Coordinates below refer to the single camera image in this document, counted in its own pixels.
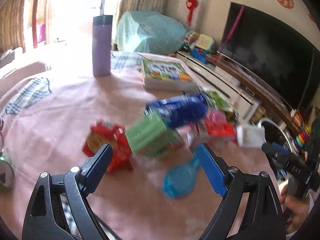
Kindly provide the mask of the right hand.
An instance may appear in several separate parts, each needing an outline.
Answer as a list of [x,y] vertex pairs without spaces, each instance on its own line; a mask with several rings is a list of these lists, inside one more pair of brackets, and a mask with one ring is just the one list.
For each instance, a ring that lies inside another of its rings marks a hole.
[[292,211],[291,221],[286,226],[286,234],[290,235],[296,232],[303,224],[309,214],[310,196],[304,199],[297,199],[294,196],[287,194],[288,185],[285,185],[281,191],[279,200],[281,207],[284,205]]

